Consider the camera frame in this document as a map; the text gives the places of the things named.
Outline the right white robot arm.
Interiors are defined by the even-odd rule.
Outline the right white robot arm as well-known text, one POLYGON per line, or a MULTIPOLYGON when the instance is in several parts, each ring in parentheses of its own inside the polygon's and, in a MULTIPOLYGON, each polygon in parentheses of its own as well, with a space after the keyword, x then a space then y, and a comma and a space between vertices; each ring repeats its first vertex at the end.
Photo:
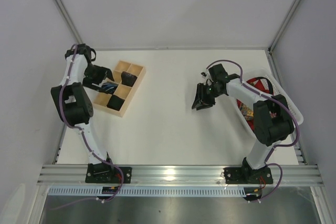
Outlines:
POLYGON ((289 111, 287 98, 258 90, 244 81, 241 73, 228 74, 221 60, 207 66, 201 75, 206 81, 197 84, 192 109, 211 108, 217 97, 226 95, 252 110, 256 142, 244 158, 242 168, 246 175, 262 171, 274 148, 281 146, 281 141, 298 125, 289 111))

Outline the navy blue striped tie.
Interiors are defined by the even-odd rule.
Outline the navy blue striped tie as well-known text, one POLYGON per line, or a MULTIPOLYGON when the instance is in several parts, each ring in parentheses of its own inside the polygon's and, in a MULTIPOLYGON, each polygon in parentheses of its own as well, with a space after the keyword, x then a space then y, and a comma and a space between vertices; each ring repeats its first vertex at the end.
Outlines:
POLYGON ((114 94, 119 85, 113 82, 105 82, 102 84, 100 91, 105 94, 114 94))

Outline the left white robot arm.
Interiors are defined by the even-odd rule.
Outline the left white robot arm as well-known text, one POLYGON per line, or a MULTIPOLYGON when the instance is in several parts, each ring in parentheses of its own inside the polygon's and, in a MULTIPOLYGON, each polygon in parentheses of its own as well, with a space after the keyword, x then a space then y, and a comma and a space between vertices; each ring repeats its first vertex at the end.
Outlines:
POLYGON ((90 176, 113 172, 113 162, 93 126, 94 109, 85 91, 99 91, 105 79, 113 79, 110 69, 93 64, 96 56, 90 46, 74 44, 65 53, 66 70, 61 83, 50 91, 60 119, 76 132, 86 148, 90 176))

